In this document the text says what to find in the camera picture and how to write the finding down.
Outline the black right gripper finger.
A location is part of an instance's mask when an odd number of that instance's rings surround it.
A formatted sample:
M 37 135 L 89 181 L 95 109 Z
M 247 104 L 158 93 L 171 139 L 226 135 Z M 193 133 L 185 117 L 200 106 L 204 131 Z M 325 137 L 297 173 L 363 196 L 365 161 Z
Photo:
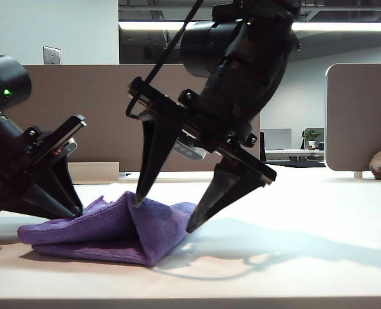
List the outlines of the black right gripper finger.
M 194 232 L 219 211 L 263 185 L 262 175 L 243 164 L 218 163 L 208 189 L 190 216 L 187 232 Z
M 183 126 L 183 117 L 139 119 L 142 121 L 144 146 L 135 207 L 139 207 L 149 193 Z

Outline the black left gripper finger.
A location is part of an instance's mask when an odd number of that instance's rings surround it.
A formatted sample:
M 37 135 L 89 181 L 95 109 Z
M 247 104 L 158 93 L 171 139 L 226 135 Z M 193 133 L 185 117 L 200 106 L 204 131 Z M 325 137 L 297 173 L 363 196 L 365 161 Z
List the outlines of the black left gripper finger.
M 0 211 L 27 214 L 48 219 L 72 219 L 77 216 L 38 185 L 22 192 L 10 193 L 0 202 Z
M 82 203 L 74 189 L 73 182 L 68 170 L 67 157 L 58 159 L 51 167 L 55 179 L 53 197 L 57 199 L 74 216 L 83 213 Z

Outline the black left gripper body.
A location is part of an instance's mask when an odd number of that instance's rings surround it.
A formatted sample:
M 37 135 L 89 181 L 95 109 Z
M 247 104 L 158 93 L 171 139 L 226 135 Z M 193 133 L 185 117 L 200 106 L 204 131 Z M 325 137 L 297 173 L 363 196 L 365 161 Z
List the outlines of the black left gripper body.
M 36 126 L 22 130 L 0 113 L 0 202 L 10 193 L 21 194 L 32 185 L 53 197 L 55 179 L 51 167 L 70 154 L 70 139 L 84 126 L 84 117 L 78 114 L 51 133 Z

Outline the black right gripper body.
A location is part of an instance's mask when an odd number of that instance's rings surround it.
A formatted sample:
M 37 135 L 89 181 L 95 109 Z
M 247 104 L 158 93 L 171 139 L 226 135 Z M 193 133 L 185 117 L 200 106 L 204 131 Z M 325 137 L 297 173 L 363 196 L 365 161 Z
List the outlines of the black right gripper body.
M 241 147 L 250 136 L 252 128 L 247 124 L 233 128 L 198 111 L 192 105 L 198 98 L 195 92 L 188 91 L 190 100 L 181 96 L 180 101 L 175 102 L 137 77 L 129 85 L 129 94 L 136 97 L 137 101 L 144 106 L 138 119 L 139 117 L 183 117 L 180 133 L 185 133 L 195 139 L 197 146 L 210 153 L 217 152 L 229 160 L 247 166 L 255 173 L 261 174 L 267 184 L 275 180 L 276 172 L 274 170 Z

